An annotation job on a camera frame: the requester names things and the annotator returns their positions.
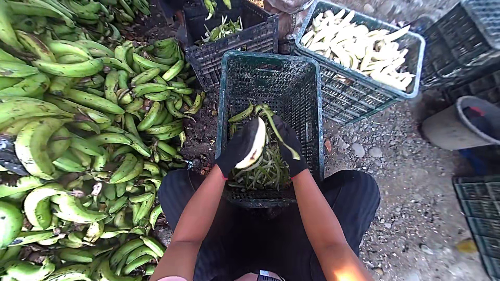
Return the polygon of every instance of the bucket rim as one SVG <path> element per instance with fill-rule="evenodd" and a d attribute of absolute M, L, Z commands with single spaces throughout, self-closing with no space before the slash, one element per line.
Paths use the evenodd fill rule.
<path fill-rule="evenodd" d="M 460 118 L 460 121 L 462 123 L 464 123 L 464 125 L 467 127 L 467 129 L 471 130 L 478 137 L 480 137 L 484 141 L 488 142 L 490 145 L 500 146 L 500 139 L 496 139 L 496 138 L 491 137 L 491 136 L 487 135 L 486 133 L 482 132 L 476 126 L 474 126 L 471 123 L 471 121 L 469 121 L 469 119 L 465 116 L 465 114 L 463 112 L 463 109 L 462 109 L 462 103 L 463 103 L 464 100 L 478 100 L 478 101 L 481 101 L 481 102 L 485 102 L 485 103 L 491 104 L 492 106 L 495 106 L 495 105 L 492 104 L 492 103 L 490 103 L 487 100 L 484 100 L 482 98 L 478 98 L 478 97 L 473 96 L 473 95 L 464 95 L 464 96 L 459 97 L 456 100 L 456 102 L 454 104 L 454 107 L 456 109 L 458 117 Z"/>

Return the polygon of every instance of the gray bucket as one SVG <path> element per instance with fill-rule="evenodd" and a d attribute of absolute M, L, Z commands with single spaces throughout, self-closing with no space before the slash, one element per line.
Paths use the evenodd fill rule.
<path fill-rule="evenodd" d="M 492 126 L 487 135 L 476 128 L 464 115 L 463 109 L 478 107 Z M 487 145 L 500 145 L 500 107 L 475 96 L 462 96 L 454 105 L 427 118 L 423 134 L 434 145 L 445 150 L 460 150 Z"/>

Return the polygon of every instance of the pink sleeve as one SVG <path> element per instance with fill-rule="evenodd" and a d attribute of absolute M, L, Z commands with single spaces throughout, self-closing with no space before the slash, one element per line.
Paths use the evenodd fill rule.
<path fill-rule="evenodd" d="M 187 280 L 179 276 L 169 276 L 169 277 L 163 277 L 158 281 L 187 281 Z"/>

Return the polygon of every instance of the leg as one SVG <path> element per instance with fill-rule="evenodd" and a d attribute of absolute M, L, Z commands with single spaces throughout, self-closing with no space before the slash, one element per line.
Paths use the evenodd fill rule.
<path fill-rule="evenodd" d="M 324 179 L 324 197 L 342 226 L 345 239 L 356 256 L 380 203 L 379 186 L 369 174 L 342 170 Z"/>
<path fill-rule="evenodd" d="M 375 180 L 368 174 L 343 170 L 326 178 L 322 185 L 326 200 L 333 208 L 347 243 L 356 255 L 363 234 L 379 206 L 380 194 Z M 292 205 L 281 217 L 269 224 L 275 231 L 272 255 L 267 262 L 270 271 L 286 280 L 325 280 L 318 259 L 309 242 L 298 206 Z"/>
<path fill-rule="evenodd" d="M 204 178 L 192 171 L 178 169 L 169 172 L 161 182 L 158 199 L 168 225 L 175 231 L 181 214 Z M 221 199 L 208 234 L 196 259 L 194 281 L 228 280 L 232 249 L 239 239 L 240 228 L 234 219 L 238 209 Z"/>

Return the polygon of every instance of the gravel ground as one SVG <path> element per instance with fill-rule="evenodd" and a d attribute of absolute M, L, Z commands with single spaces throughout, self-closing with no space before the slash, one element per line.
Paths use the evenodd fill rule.
<path fill-rule="evenodd" d="M 470 167 L 419 133 L 421 121 L 443 106 L 439 93 L 428 92 L 355 124 L 324 121 L 331 144 L 325 176 L 360 170 L 380 188 L 380 207 L 361 246 L 375 280 L 489 280 L 477 253 L 455 249 L 471 234 L 451 177 L 470 175 Z"/>

